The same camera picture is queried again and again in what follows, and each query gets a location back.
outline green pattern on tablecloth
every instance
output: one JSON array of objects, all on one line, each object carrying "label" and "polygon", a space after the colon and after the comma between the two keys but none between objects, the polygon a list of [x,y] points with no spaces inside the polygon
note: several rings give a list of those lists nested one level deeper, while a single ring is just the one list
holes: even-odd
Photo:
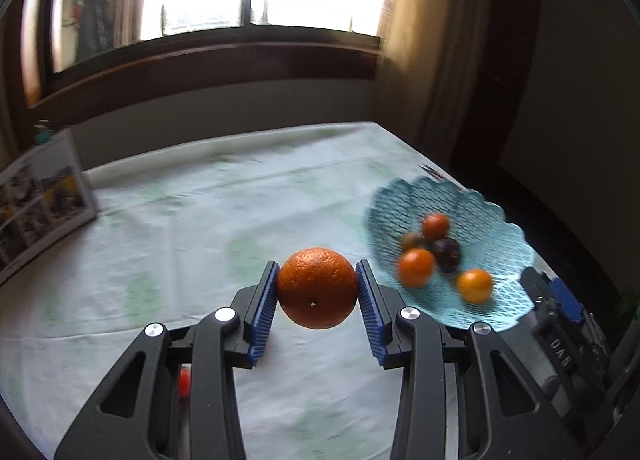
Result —
[{"label": "green pattern on tablecloth", "polygon": [[398,176],[398,172],[391,166],[375,159],[367,159],[367,167],[381,179],[391,180]]},{"label": "green pattern on tablecloth", "polygon": [[100,222],[111,229],[119,228],[122,225],[123,218],[120,211],[110,211],[99,215]]},{"label": "green pattern on tablecloth", "polygon": [[226,244],[226,255],[228,273],[239,285],[252,285],[259,280],[265,263],[270,259],[269,250],[246,233]]},{"label": "green pattern on tablecloth", "polygon": [[49,284],[43,289],[42,319],[48,325],[57,325],[62,321],[62,302],[57,285]]},{"label": "green pattern on tablecloth", "polygon": [[340,219],[344,222],[344,224],[354,231],[356,237],[358,238],[359,243],[366,244],[367,243],[367,235],[364,230],[363,220],[361,214],[351,214],[346,213],[341,215]]},{"label": "green pattern on tablecloth", "polygon": [[319,196],[325,195],[325,188],[319,183],[318,177],[311,169],[297,169],[290,174],[291,185],[303,193]]},{"label": "green pattern on tablecloth", "polygon": [[14,414],[15,420],[24,426],[28,423],[28,412],[24,403],[24,385],[22,373],[14,370],[6,378],[2,396],[5,398],[7,406]]},{"label": "green pattern on tablecloth", "polygon": [[209,161],[222,182],[229,183],[243,178],[236,172],[234,158],[230,155],[216,153],[209,158]]},{"label": "green pattern on tablecloth", "polygon": [[147,184],[143,189],[141,189],[138,192],[138,194],[145,201],[150,202],[150,201],[154,201],[159,198],[162,198],[163,196],[169,195],[169,190],[167,189],[167,186],[164,183],[156,182],[156,183]]},{"label": "green pattern on tablecloth", "polygon": [[131,326],[146,325],[156,318],[160,307],[160,289],[150,273],[140,273],[127,283],[124,312]]},{"label": "green pattern on tablecloth", "polygon": [[184,201],[175,195],[159,198],[154,202],[154,205],[159,209],[161,214],[176,215],[184,207]]},{"label": "green pattern on tablecloth", "polygon": [[388,458],[388,448],[339,410],[309,407],[289,429],[296,445],[296,460],[362,460]]},{"label": "green pattern on tablecloth", "polygon": [[316,129],[316,134],[318,135],[318,139],[330,139],[331,137],[335,137],[340,132],[335,128],[322,128],[319,127]]},{"label": "green pattern on tablecloth", "polygon": [[90,337],[80,336],[76,338],[69,350],[73,352],[71,357],[75,360],[75,366],[82,367],[95,361],[95,346],[92,345]]}]

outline wall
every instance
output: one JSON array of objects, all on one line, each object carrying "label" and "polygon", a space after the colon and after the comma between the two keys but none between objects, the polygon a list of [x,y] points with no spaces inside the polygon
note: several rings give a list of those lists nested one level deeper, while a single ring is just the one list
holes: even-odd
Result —
[{"label": "wall", "polygon": [[370,118],[372,81],[258,81],[133,104],[74,127],[85,169],[145,151],[233,133]]},{"label": "wall", "polygon": [[[2,40],[4,36],[4,17],[0,18],[0,40]],[[4,57],[2,55],[2,44],[0,44],[0,76],[4,75]],[[6,134],[8,129],[11,128],[11,123],[9,122],[8,115],[8,107],[6,104],[6,97],[4,94],[5,90],[2,88],[2,84],[0,82],[0,169],[3,169],[11,162],[11,154],[10,150],[10,141]]]},{"label": "wall", "polygon": [[542,0],[500,166],[551,208],[618,288],[636,285],[640,29],[622,0]]}]

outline red object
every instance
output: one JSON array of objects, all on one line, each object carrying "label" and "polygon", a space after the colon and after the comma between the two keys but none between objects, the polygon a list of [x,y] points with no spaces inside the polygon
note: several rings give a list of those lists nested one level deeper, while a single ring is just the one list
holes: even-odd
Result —
[{"label": "red object", "polygon": [[78,2],[75,2],[72,7],[72,16],[74,18],[74,24],[80,23],[80,18],[82,17],[82,8]]},{"label": "red object", "polygon": [[191,369],[180,368],[180,377],[178,378],[178,393],[180,398],[188,398],[191,393]]},{"label": "red object", "polygon": [[422,222],[422,236],[428,242],[447,235],[449,231],[449,217],[442,213],[433,213]]}]

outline window frame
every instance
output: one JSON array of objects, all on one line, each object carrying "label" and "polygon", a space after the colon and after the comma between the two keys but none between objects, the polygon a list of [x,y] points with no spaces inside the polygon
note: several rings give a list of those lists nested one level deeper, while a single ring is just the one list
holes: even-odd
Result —
[{"label": "window frame", "polygon": [[239,27],[193,31],[152,40],[140,40],[128,46],[115,47],[103,54],[97,54],[89,60],[54,72],[52,56],[54,47],[51,35],[53,8],[53,0],[40,0],[38,59],[40,61],[43,97],[59,92],[82,79],[108,72],[120,65],[127,65],[143,58],[169,55],[174,52],[183,53],[184,51],[202,50],[229,44],[255,43],[327,44],[363,50],[379,50],[381,39],[379,36],[350,31],[252,24],[250,22],[251,0],[242,0]]},{"label": "window frame", "polygon": [[[12,0],[6,12],[4,39],[0,40],[4,68],[13,70],[4,73],[4,81],[18,150],[33,145],[41,119],[47,119],[56,130],[151,98],[243,82],[371,81],[380,54],[379,36],[248,24],[138,41],[56,73],[52,0],[37,0],[38,6],[28,10],[26,1]],[[251,0],[245,4],[247,18]],[[24,43],[23,24],[36,24],[31,34],[36,36],[35,44]],[[25,89],[28,80],[29,95]]]}]

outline photograph on book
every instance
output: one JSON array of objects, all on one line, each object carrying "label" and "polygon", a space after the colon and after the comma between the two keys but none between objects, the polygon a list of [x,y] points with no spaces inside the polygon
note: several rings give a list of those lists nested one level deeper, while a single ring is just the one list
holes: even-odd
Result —
[{"label": "photograph on book", "polygon": [[15,207],[9,199],[4,184],[0,184],[0,225],[11,220],[15,214]]},{"label": "photograph on book", "polygon": [[40,198],[18,215],[18,224],[27,245],[33,245],[56,227],[53,216]]},{"label": "photograph on book", "polygon": [[9,192],[14,205],[20,209],[25,204],[33,200],[40,191],[33,179],[31,166],[24,166],[8,180]]},{"label": "photograph on book", "polygon": [[96,214],[70,130],[25,153],[0,173],[0,283]]}]

